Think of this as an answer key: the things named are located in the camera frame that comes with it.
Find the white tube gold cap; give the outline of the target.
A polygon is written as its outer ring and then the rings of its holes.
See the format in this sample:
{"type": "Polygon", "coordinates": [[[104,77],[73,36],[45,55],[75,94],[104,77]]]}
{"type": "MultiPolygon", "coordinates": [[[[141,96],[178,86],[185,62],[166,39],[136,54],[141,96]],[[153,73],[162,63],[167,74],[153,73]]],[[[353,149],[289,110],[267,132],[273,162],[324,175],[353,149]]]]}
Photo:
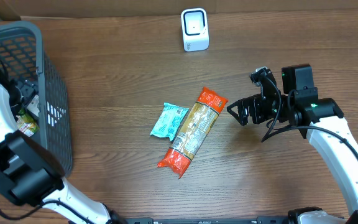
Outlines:
{"type": "Polygon", "coordinates": [[[35,95],[30,103],[27,105],[27,110],[32,113],[35,117],[39,117],[39,96],[35,95]]]}

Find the green tea carton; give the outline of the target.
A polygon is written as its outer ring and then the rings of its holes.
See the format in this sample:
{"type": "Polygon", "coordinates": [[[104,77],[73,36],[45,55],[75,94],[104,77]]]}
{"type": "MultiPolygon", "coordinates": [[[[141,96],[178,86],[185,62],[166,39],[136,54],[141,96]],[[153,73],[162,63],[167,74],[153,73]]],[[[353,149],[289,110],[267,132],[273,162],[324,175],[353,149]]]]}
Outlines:
{"type": "Polygon", "coordinates": [[[39,126],[36,121],[31,117],[31,115],[25,112],[24,109],[21,109],[17,116],[17,127],[18,129],[24,133],[26,136],[31,137],[36,134],[39,130],[39,126]]]}

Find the orange spaghetti packet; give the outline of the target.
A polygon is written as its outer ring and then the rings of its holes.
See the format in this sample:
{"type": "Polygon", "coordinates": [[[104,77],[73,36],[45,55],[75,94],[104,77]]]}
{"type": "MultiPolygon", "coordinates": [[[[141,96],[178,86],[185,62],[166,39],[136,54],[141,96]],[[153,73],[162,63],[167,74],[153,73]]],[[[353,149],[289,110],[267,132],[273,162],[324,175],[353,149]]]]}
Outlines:
{"type": "Polygon", "coordinates": [[[165,157],[157,163],[157,167],[169,167],[182,177],[227,102],[228,99],[203,87],[172,145],[165,157]]]}

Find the teal snack packet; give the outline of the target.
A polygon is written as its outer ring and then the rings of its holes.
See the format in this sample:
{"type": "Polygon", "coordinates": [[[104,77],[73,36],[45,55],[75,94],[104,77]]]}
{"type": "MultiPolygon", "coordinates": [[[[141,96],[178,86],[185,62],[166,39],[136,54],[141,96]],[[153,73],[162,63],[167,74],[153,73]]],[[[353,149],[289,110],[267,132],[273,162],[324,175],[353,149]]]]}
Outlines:
{"type": "Polygon", "coordinates": [[[158,138],[169,138],[169,140],[173,141],[187,112],[188,108],[164,103],[162,113],[150,135],[158,138]]]}

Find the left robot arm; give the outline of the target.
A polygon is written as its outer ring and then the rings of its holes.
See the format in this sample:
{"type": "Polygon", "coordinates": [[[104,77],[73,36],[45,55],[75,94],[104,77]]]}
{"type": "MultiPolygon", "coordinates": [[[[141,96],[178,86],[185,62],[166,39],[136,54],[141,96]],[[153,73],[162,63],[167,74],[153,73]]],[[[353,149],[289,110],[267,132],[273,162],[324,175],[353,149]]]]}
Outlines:
{"type": "MultiPolygon", "coordinates": [[[[17,126],[25,115],[24,97],[0,59],[0,194],[14,205],[28,204],[33,210],[52,210],[70,223],[125,223],[105,204],[91,200],[67,181],[54,156],[17,126]]],[[[0,216],[13,217],[0,208],[0,216]]]]}

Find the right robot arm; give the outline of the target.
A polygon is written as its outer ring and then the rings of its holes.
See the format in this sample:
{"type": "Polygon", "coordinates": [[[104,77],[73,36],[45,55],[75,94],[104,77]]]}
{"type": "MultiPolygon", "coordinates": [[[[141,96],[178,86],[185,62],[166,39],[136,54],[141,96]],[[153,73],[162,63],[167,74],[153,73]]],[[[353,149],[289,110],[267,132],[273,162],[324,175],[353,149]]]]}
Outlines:
{"type": "Polygon", "coordinates": [[[346,201],[349,218],[327,214],[318,207],[288,212],[289,223],[358,223],[358,143],[343,111],[332,98],[319,98],[309,64],[283,67],[283,90],[272,71],[260,67],[250,80],[260,93],[227,106],[240,125],[249,121],[266,123],[266,141],[281,133],[297,130],[317,150],[337,182],[346,201]]]}

